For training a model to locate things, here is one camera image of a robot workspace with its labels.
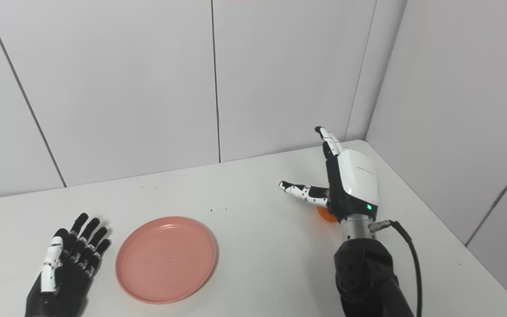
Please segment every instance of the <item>white and black robotic hand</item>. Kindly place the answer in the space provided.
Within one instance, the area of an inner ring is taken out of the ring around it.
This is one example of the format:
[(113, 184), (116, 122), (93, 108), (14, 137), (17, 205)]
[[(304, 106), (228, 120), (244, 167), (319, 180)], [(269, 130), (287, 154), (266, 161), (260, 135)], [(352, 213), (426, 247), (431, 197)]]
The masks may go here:
[[(378, 185), (373, 162), (363, 153), (344, 148), (333, 134), (321, 126), (314, 130), (323, 141), (330, 188), (286, 181), (280, 182), (279, 187), (312, 205), (328, 207), (330, 214), (342, 224), (342, 231), (348, 220), (371, 224), (376, 219), (378, 208)], [(350, 232), (350, 238), (354, 238), (354, 234), (372, 236), (370, 231), (361, 231)]]
[(78, 317), (86, 301), (103, 253), (110, 245), (105, 227), (99, 228), (90, 239), (100, 221), (91, 219), (83, 232), (82, 226), (89, 219), (82, 213), (72, 229), (56, 231), (52, 238), (44, 264), (26, 299), (26, 317)]
[(342, 227), (344, 242), (334, 255), (336, 287), (347, 317), (414, 317), (398, 286), (393, 259), (376, 239), (376, 231), (392, 226), (407, 241), (416, 266), (417, 314), (421, 316), (421, 273), (410, 235), (398, 221), (375, 223), (378, 183), (372, 160), (348, 150), (321, 126), (330, 188), (292, 184), (279, 187), (312, 205), (325, 206)]

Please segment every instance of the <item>orange object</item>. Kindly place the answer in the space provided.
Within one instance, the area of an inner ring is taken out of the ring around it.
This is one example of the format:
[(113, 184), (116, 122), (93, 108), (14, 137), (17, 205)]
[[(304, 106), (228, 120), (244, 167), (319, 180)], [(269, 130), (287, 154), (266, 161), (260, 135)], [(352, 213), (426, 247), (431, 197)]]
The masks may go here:
[(334, 217), (333, 215), (330, 214), (330, 212), (328, 211), (328, 208), (316, 206), (316, 209), (318, 209), (318, 213), (320, 214), (320, 217), (322, 217), (324, 220), (329, 221), (329, 222), (336, 222), (337, 221), (336, 217)]

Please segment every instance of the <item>black cable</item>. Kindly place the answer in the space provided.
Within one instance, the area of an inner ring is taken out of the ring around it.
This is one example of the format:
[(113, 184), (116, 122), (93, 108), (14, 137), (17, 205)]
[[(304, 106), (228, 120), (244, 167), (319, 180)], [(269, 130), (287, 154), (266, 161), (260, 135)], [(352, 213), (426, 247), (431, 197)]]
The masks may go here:
[(416, 269), (416, 290), (417, 290), (417, 307), (416, 307), (416, 317), (422, 316), (422, 272), (420, 269), (420, 261), (418, 261), (418, 254), (416, 253), (416, 248), (414, 247), (414, 243), (412, 242), (412, 238), (406, 232), (406, 230), (402, 227), (402, 225), (398, 221), (390, 221), (390, 225), (400, 233), (400, 235), (406, 240), (408, 243), (408, 247), (410, 247), (410, 252), (412, 252), (412, 257), (414, 259), (414, 268)]

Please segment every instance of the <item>silver metal cylinder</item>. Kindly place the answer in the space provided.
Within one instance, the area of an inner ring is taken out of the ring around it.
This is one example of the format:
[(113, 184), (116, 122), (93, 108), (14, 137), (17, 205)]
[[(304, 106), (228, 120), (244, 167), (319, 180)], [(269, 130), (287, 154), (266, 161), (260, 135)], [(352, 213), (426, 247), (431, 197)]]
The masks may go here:
[(373, 219), (368, 215), (353, 214), (348, 216), (340, 222), (344, 241), (360, 238), (375, 239), (375, 233), (369, 230), (369, 225), (372, 223)]

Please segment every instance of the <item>white table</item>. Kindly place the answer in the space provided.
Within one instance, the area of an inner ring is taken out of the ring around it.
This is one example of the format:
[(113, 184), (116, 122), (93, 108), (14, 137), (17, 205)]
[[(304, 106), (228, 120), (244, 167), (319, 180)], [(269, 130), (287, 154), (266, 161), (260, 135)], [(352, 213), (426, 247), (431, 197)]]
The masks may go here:
[[(378, 218), (398, 219), (414, 238), (424, 316), (507, 316), (507, 292), (408, 185), (367, 143), (346, 147), (375, 162)], [(52, 235), (83, 211), (105, 219), (113, 241), (84, 317), (343, 317), (332, 261), (342, 242), (339, 225), (280, 191), (283, 179), (326, 186), (321, 148), (0, 198), (0, 317), (23, 315)], [(140, 303), (119, 287), (115, 256), (139, 225), (167, 215), (205, 224), (217, 240), (217, 265), (209, 281), (183, 301)], [(414, 267), (406, 243), (394, 229), (379, 232), (378, 239), (392, 253), (414, 309)]]

